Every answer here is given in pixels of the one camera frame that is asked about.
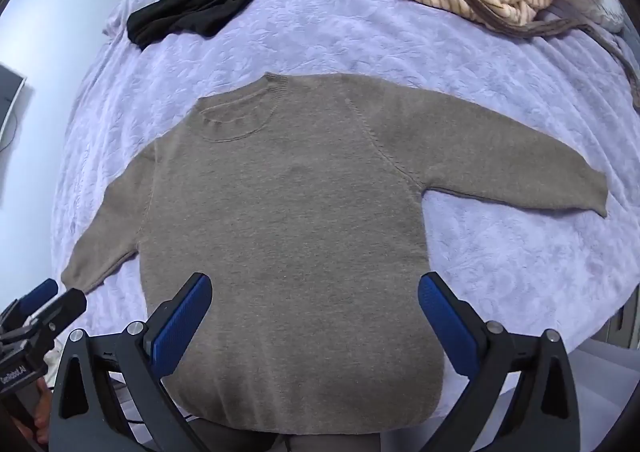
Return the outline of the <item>person's left hand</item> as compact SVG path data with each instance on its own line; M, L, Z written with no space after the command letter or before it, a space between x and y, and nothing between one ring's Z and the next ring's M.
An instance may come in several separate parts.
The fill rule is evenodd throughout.
M35 432L24 426L19 420L13 419L16 428L22 433L26 439L32 439L42 446L49 441L49 425L52 406L52 392L43 377L36 380L35 385L38 389L40 398L35 407L34 425Z

